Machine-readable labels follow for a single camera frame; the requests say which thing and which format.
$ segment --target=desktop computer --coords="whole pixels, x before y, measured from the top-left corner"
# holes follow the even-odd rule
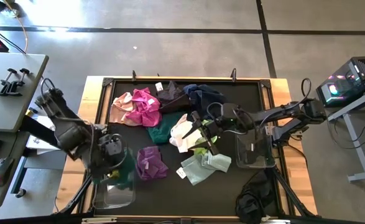
[[[327,108],[342,107],[365,94],[365,57],[352,57],[317,89]]]

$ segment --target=gray floor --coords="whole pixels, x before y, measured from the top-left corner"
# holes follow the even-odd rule
[[[260,29],[255,0],[17,0],[27,26],[100,28]],[[268,29],[365,30],[365,0],[262,0]],[[0,16],[0,26],[18,26]],[[188,75],[269,77],[261,34],[145,34],[29,32],[29,53],[50,57],[45,76],[65,93],[77,111],[88,75]],[[24,46],[21,32],[2,32]],[[300,99],[300,81],[315,88],[352,56],[365,55],[365,35],[270,35],[278,78],[289,81]],[[341,131],[344,125],[339,124]],[[362,172],[352,150],[336,147],[326,125],[312,126],[303,138],[318,213],[327,218],[365,222],[365,180],[349,184],[346,176]],[[24,186],[31,197],[8,196],[0,218],[49,214],[60,174],[33,170]]]

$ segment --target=white tag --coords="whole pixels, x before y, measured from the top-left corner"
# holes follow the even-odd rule
[[[155,86],[156,86],[156,90],[157,90],[157,91],[163,90],[163,85],[162,85],[162,83],[156,83],[156,84],[155,84]]]
[[[177,174],[181,177],[181,179],[184,179],[187,175],[185,174],[185,172],[183,171],[183,168],[180,167],[179,169],[177,169]]]
[[[154,103],[155,102],[155,100],[153,100],[153,99],[150,99],[150,100],[148,100],[147,101],[147,103],[149,104],[149,105],[152,105],[152,103]]]

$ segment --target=white cloth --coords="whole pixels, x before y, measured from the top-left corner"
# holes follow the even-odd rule
[[[187,114],[184,114],[170,132],[170,143],[177,146],[179,152],[187,152],[188,148],[194,146],[196,141],[202,137],[200,131],[196,130],[185,139],[182,139],[192,128],[192,122],[187,121],[187,116]]]

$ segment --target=gray table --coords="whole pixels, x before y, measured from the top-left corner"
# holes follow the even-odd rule
[[[21,68],[26,68],[31,72],[24,79],[26,84],[17,89],[23,96],[0,96],[0,141],[2,141],[0,158],[10,155],[15,159],[7,183],[0,187],[0,206],[7,194],[12,177],[14,176],[30,135],[28,132],[18,131],[18,129],[42,77],[48,59],[46,55],[0,53],[0,80],[5,79],[8,68],[13,68],[17,71]],[[11,76],[9,81],[14,81],[18,78],[17,76]]]
[[[353,111],[355,112],[363,107],[365,107],[365,95],[355,100],[354,102],[350,103],[349,105],[345,106],[344,108],[341,108],[340,110],[338,110],[337,112],[333,113],[328,117],[328,122],[336,122],[336,120],[340,116],[344,118],[349,135],[351,136],[351,139],[353,140],[353,144],[355,146],[355,150],[358,153],[359,161],[361,162],[361,165],[363,167],[362,173],[348,176],[349,182],[365,179],[365,153],[363,150],[363,145],[358,139],[358,134],[360,134],[360,131],[358,133],[358,130],[356,130],[356,128],[354,127],[351,116],[351,113]]]
[[[19,129],[48,59],[46,55],[0,53],[0,80],[6,79],[8,68],[13,68],[19,74],[22,74],[19,71],[22,68],[31,72],[24,77],[25,85],[17,88],[22,96],[0,96],[0,131],[16,132]],[[20,78],[20,75],[11,75],[8,81],[18,81]]]

